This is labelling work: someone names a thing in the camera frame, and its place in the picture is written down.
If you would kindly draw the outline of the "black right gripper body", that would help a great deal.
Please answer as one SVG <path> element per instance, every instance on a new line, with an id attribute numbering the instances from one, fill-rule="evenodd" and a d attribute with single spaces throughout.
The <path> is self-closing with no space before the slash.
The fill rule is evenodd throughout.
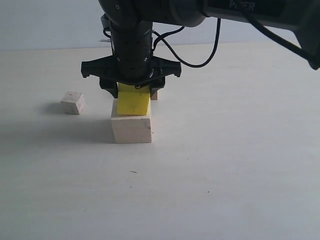
<path id="1" fill-rule="evenodd" d="M 153 56 L 152 22 L 139 22 L 129 28 L 110 23 L 112 55 L 81 63 L 84 78 L 101 79 L 131 86 L 145 86 L 169 76 L 181 76 L 178 61 Z"/>

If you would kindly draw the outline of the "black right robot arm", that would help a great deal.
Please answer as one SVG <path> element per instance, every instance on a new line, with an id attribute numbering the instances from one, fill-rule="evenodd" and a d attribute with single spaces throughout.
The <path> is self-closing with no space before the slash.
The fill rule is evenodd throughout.
<path id="1" fill-rule="evenodd" d="M 161 34 L 153 39 L 153 24 L 192 28 L 205 18 L 247 22 L 272 41 L 320 67 L 320 3 L 317 0 L 102 0 L 103 33 L 112 54 L 84 61 L 84 78 L 96 76 L 103 90 L 118 97 L 118 84 L 151 94 L 165 86 L 169 75 L 179 77 L 183 61 L 154 56 Z"/>

